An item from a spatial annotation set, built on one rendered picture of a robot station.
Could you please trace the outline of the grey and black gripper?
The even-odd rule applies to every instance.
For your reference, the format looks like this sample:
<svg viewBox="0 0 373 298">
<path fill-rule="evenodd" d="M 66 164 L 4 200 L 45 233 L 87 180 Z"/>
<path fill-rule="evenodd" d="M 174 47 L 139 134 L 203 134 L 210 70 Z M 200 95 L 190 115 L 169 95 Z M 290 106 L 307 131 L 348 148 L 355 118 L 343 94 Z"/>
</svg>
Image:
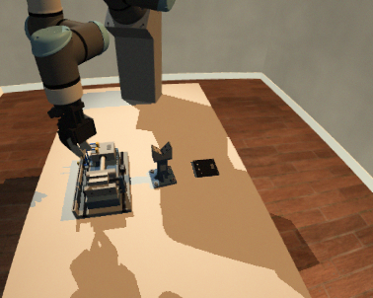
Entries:
<svg viewBox="0 0 373 298">
<path fill-rule="evenodd" d="M 72 107 L 73 105 L 76 107 Z M 86 150 L 92 150 L 87 140 L 97 134 L 94 119 L 83 113 L 82 108 L 84 106 L 84 102 L 82 102 L 81 99 L 73 104 L 62 106 L 54 105 L 55 108 L 63 110 L 64 112 L 56 124 L 59 129 L 57 133 L 60 142 L 82 160 L 85 159 Z M 74 113 L 76 118 L 74 118 Z M 71 135 L 72 138 L 69 135 Z"/>
</svg>

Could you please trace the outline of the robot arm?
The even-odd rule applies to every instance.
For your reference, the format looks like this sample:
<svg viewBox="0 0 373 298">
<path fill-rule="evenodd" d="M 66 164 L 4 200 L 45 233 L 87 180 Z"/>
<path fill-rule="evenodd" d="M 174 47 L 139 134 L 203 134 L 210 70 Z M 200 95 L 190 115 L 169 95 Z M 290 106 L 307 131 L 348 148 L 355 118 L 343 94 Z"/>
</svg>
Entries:
<svg viewBox="0 0 373 298">
<path fill-rule="evenodd" d="M 130 25 L 139 21 L 147 9 L 169 12 L 176 0 L 104 1 L 116 22 Z M 58 106 L 74 103 L 83 96 L 78 65 L 108 49 L 109 33 L 96 21 L 81 23 L 64 19 L 60 0 L 27 0 L 27 3 L 25 33 L 31 41 L 47 100 Z"/>
</svg>

